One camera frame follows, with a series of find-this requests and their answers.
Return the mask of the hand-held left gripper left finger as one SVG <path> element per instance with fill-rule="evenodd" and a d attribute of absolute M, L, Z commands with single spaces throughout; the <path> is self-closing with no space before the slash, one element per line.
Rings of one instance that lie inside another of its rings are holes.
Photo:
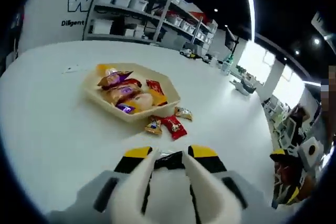
<path fill-rule="evenodd" d="M 74 204 L 64 211 L 47 214 L 48 223 L 110 223 L 109 201 L 115 187 L 145 159 L 153 148 L 150 146 L 126 151 L 114 170 L 105 170 L 78 192 Z"/>

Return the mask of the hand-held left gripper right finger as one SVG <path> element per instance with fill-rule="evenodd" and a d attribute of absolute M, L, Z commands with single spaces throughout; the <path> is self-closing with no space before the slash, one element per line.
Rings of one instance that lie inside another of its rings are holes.
<path fill-rule="evenodd" d="M 264 223 L 266 202 L 261 191 L 234 171 L 228 171 L 217 153 L 206 146 L 190 145 L 189 156 L 217 177 L 238 199 L 242 206 L 242 223 Z"/>

